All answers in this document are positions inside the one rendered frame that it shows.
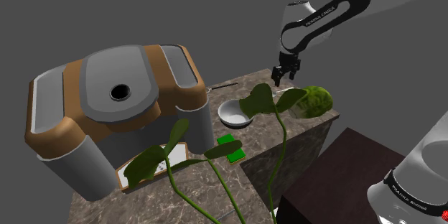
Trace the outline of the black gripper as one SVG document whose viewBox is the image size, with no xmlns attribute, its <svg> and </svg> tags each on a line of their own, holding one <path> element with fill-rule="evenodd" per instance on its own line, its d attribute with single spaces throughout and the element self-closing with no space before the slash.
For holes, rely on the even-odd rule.
<svg viewBox="0 0 448 224">
<path fill-rule="evenodd" d="M 298 55 L 280 52 L 279 63 L 280 66 L 273 67 L 271 74 L 271 79 L 276 87 L 280 86 L 284 73 L 290 72 L 290 80 L 295 78 L 297 71 L 300 69 L 301 60 L 298 58 Z"/>
</svg>

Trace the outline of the silver spoon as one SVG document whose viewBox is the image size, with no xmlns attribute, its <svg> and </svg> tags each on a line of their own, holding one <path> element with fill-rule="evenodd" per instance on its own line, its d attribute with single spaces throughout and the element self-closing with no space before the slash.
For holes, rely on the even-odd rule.
<svg viewBox="0 0 448 224">
<path fill-rule="evenodd" d="M 277 96 L 278 94 L 283 93 L 283 92 L 285 92 L 285 91 L 287 91 L 287 90 L 291 90 L 291 89 L 294 89 L 294 87 L 290 87 L 290 88 L 285 88 L 285 89 L 282 89 L 282 90 L 274 91 L 274 92 L 272 93 L 272 97 L 275 97 L 275 96 Z"/>
</svg>

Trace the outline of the green leafy plant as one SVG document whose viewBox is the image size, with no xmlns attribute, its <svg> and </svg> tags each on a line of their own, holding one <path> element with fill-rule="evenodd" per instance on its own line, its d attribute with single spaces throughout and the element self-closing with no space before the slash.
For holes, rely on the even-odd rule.
<svg viewBox="0 0 448 224">
<path fill-rule="evenodd" d="M 269 177 L 267 190 L 269 193 L 269 203 L 270 207 L 273 207 L 273 200 L 271 196 L 271 183 L 278 172 L 278 169 L 283 161 L 286 152 L 286 127 L 280 118 L 280 113 L 291 108 L 300 98 L 307 94 L 307 91 L 302 89 L 290 89 L 287 90 L 277 102 L 274 102 L 272 96 L 271 88 L 266 83 L 261 83 L 256 85 L 250 92 L 249 96 L 242 98 L 238 101 L 239 107 L 243 114 L 247 115 L 249 118 L 253 118 L 259 113 L 270 114 L 273 113 L 276 116 L 277 121 L 280 123 L 283 130 L 283 142 L 280 157 L 278 158 L 276 165 L 274 167 L 271 176 Z M 188 167 L 193 164 L 200 163 L 200 159 L 188 159 L 182 161 L 179 164 L 172 166 L 169 160 L 169 154 L 172 152 L 173 148 L 178 144 L 182 136 L 187 132 L 190 122 L 186 118 L 181 118 L 176 121 L 173 125 L 172 130 L 169 135 L 169 141 L 164 148 L 159 145 L 150 146 L 148 149 L 144 150 L 142 153 L 137 155 L 125 168 L 124 177 L 128 180 L 128 186 L 130 189 L 135 188 L 142 180 L 152 180 L 156 173 L 156 169 L 159 163 L 164 162 L 167 168 L 167 174 L 174 192 L 179 195 L 185 202 L 191 205 L 198 212 L 203 214 L 207 219 L 212 221 L 214 224 L 221 224 L 216 218 L 212 217 L 208 212 L 203 210 L 200 206 L 191 201 L 190 198 L 185 196 L 177 188 L 172 172 L 176 169 Z M 224 157 L 228 154 L 232 154 L 242 147 L 242 143 L 239 140 L 231 141 L 229 143 L 224 143 L 215 146 L 204 153 L 205 159 L 216 173 L 220 183 L 224 187 L 234 210 L 236 211 L 241 224 L 246 224 L 246 221 L 236 204 L 233 196 L 230 193 L 226 183 L 221 177 L 219 171 L 212 163 L 213 159 Z"/>
</svg>

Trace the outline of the green lettuce head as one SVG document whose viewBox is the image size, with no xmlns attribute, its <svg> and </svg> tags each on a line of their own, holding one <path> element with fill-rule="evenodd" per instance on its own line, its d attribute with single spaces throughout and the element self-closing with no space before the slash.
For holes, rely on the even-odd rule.
<svg viewBox="0 0 448 224">
<path fill-rule="evenodd" d="M 307 86 L 303 90 L 307 93 L 288 110 L 292 118 L 316 118 L 332 109 L 332 96 L 324 88 Z"/>
</svg>

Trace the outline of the white bowl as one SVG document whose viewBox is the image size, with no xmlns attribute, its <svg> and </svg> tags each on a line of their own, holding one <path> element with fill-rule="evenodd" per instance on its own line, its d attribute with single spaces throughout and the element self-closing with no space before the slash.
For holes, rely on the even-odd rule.
<svg viewBox="0 0 448 224">
<path fill-rule="evenodd" d="M 238 99 L 223 102 L 218 107 L 218 116 L 224 125 L 232 128 L 243 128 L 253 121 L 242 112 Z"/>
</svg>

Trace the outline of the green sponge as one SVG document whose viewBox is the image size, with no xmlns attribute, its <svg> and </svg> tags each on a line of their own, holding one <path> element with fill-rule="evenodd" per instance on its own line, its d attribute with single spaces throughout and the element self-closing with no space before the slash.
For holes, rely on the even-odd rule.
<svg viewBox="0 0 448 224">
<path fill-rule="evenodd" d="M 231 134 L 226 134 L 226 135 L 218 138 L 217 142 L 219 145 L 221 145 L 221 144 L 225 144 L 225 143 L 228 143 L 228 142 L 231 142 L 234 140 L 235 139 L 233 138 L 233 136 Z M 235 150 L 232 154 L 228 154 L 226 156 L 226 158 L 230 164 L 235 164 L 235 163 L 245 159 L 246 153 L 242 150 L 242 148 L 239 148 L 239 149 Z"/>
</svg>

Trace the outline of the dark maroon robot stand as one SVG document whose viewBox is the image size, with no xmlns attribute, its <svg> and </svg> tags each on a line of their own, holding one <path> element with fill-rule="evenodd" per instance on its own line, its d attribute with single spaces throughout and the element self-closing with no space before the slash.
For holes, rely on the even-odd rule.
<svg viewBox="0 0 448 224">
<path fill-rule="evenodd" d="M 350 128 L 283 193 L 277 224 L 379 224 L 368 188 L 404 156 Z"/>
</svg>

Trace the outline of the grey and brown coffee machine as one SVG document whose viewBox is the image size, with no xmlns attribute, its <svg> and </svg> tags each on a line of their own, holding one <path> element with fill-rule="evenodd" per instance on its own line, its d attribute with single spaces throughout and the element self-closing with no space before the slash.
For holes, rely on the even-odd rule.
<svg viewBox="0 0 448 224">
<path fill-rule="evenodd" d="M 118 168 L 169 141 L 176 121 L 193 154 L 214 146 L 205 84 L 181 45 L 124 45 L 48 70 L 29 84 L 25 141 L 87 201 L 118 187 Z"/>
</svg>

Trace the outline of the black handled utensil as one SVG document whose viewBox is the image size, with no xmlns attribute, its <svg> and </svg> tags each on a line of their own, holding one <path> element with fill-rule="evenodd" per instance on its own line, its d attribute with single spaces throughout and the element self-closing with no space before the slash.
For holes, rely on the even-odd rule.
<svg viewBox="0 0 448 224">
<path fill-rule="evenodd" d="M 229 86 L 237 85 L 237 84 L 238 84 L 238 83 L 229 83 L 229 84 L 225 84 L 225 85 L 219 85 L 219 86 L 215 86 L 215 87 L 212 87 L 212 88 L 208 88 L 207 91 L 206 91 L 206 93 L 209 93 L 209 92 L 212 91 L 212 90 L 216 90 L 216 89 L 220 89 L 220 88 L 225 88 L 225 87 L 229 87 Z"/>
</svg>

